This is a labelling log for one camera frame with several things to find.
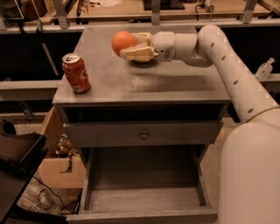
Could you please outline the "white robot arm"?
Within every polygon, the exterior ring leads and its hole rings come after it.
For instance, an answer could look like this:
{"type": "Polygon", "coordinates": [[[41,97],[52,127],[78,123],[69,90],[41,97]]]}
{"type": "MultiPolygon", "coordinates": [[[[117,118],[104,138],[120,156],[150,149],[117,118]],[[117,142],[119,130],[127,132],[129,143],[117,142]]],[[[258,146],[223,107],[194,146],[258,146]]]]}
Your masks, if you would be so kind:
{"type": "Polygon", "coordinates": [[[206,25],[193,38],[171,31],[131,37],[119,51],[126,60],[215,65],[241,122],[221,152],[219,224],[280,224],[280,107],[221,28],[206,25]]]}

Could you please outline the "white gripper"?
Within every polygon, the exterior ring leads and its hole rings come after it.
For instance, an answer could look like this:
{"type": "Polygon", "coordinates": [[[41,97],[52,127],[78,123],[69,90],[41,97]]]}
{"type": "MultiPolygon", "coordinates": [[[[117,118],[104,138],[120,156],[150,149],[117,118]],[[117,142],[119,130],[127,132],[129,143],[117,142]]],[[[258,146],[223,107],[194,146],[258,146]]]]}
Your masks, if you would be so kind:
{"type": "Polygon", "coordinates": [[[172,61],[175,56],[175,33],[161,31],[153,37],[149,32],[132,33],[135,44],[122,49],[120,57],[125,60],[155,59],[157,61],[172,61]]]}

